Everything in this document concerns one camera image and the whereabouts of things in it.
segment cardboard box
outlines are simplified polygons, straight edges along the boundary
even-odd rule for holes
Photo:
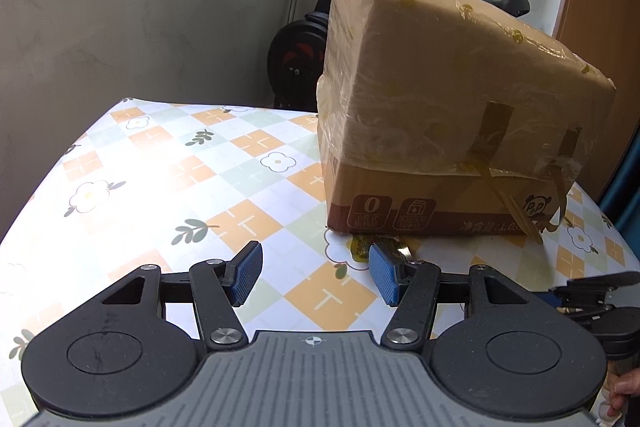
[[[534,237],[566,206],[614,94],[483,1],[332,0],[318,82],[327,224]]]

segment metal screw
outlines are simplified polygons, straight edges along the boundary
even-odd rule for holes
[[[242,339],[242,333],[234,328],[218,328],[211,333],[211,340],[216,344],[235,344]]]
[[[394,344],[411,344],[418,340],[418,333],[409,328],[396,328],[389,331],[386,337]]]

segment exercise bike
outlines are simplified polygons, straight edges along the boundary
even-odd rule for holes
[[[484,0],[520,17],[528,0]],[[316,112],[316,84],[324,69],[324,50],[331,0],[318,0],[303,19],[281,28],[267,54],[267,74],[275,95],[274,108]]]

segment tablecloth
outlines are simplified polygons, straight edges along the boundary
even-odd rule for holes
[[[20,377],[39,331],[142,264],[186,271],[248,241],[264,268],[237,309],[255,330],[372,330],[393,314],[373,284],[367,239],[326,229],[314,114],[126,98],[72,144],[0,245],[0,425],[35,411]],[[483,223],[472,223],[482,228]],[[576,184],[566,219],[526,236],[401,237],[443,271],[490,264],[532,291],[640,264]],[[168,319],[196,335],[189,305]],[[441,305],[433,334],[462,319]]]

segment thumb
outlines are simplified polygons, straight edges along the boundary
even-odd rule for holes
[[[640,368],[622,375],[613,391],[618,394],[640,394]]]

